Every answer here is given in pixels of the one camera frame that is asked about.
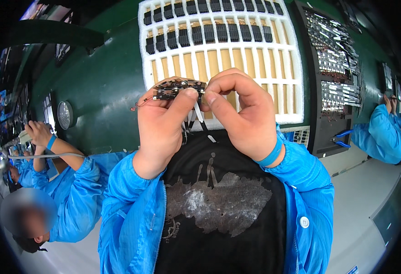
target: black tray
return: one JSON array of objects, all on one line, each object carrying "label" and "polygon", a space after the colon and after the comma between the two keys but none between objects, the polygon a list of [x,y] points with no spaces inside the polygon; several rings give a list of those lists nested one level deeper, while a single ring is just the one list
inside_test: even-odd
[{"label": "black tray", "polygon": [[[319,73],[318,53],[316,51],[316,48],[312,46],[310,38],[308,36],[307,16],[305,15],[304,10],[324,16],[327,19],[336,21],[338,20],[319,9],[310,8],[309,6],[307,6],[307,4],[304,4],[297,0],[292,3],[292,8],[295,12],[297,24],[299,26],[299,30],[302,36],[303,45],[301,45],[300,49],[304,48],[306,56],[308,58],[307,64],[310,80],[310,137],[307,149],[312,155],[318,158],[347,151],[348,148],[336,145],[330,140],[330,137],[333,137],[336,134],[339,134],[346,130],[352,129],[352,106],[346,106],[346,115],[336,113],[334,116],[336,121],[330,121],[329,117],[321,112],[321,81],[333,82],[334,79],[331,76],[322,75]],[[353,81],[346,80],[344,84],[353,85]],[[346,135],[342,141],[345,144],[349,144],[351,141],[351,134]]]}]

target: blue wristband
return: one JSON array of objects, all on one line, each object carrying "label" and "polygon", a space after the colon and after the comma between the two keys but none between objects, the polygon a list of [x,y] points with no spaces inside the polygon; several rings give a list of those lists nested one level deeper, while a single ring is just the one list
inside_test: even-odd
[{"label": "blue wristband", "polygon": [[55,142],[55,140],[56,140],[56,136],[52,135],[52,137],[50,138],[49,144],[47,145],[48,150],[52,150],[52,145]]},{"label": "blue wristband", "polygon": [[258,163],[262,167],[267,167],[267,166],[273,164],[273,162],[280,155],[282,145],[283,145],[283,140],[277,135],[277,143],[275,144],[274,150],[263,160],[261,160],[259,162],[258,161],[254,161],[254,162]]}]

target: circuit board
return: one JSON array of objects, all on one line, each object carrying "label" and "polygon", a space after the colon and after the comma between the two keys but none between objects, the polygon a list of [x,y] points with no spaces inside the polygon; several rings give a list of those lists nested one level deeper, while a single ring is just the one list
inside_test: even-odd
[{"label": "circuit board", "polygon": [[153,100],[171,100],[175,99],[179,91],[186,88],[193,88],[198,91],[199,98],[201,100],[202,95],[205,93],[205,86],[207,83],[191,80],[191,79],[173,79],[170,81],[165,81],[157,86],[153,87]]}]

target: wire cutter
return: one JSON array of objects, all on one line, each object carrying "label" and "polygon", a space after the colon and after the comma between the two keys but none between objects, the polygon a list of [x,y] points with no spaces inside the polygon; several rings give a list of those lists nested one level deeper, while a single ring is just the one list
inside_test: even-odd
[{"label": "wire cutter", "polygon": [[330,140],[333,141],[333,142],[335,142],[336,145],[340,145],[340,146],[343,146],[343,147],[351,147],[350,145],[345,144],[345,143],[344,143],[343,141],[341,141],[339,138],[343,138],[343,137],[345,137],[346,135],[348,135],[348,134],[350,134],[350,133],[353,133],[353,132],[354,132],[354,129],[350,129],[350,130],[344,131],[344,132],[342,132],[342,133],[340,133],[340,134],[337,134],[337,135],[331,137]]}]

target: black cap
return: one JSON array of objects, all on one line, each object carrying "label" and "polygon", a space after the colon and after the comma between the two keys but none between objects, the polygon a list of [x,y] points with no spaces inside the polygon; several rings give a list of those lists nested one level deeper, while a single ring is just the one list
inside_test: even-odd
[{"label": "black cap", "polygon": [[45,248],[40,248],[42,243],[37,243],[33,238],[24,238],[16,235],[12,235],[13,239],[17,244],[28,253],[35,253],[36,251],[47,251]]}]

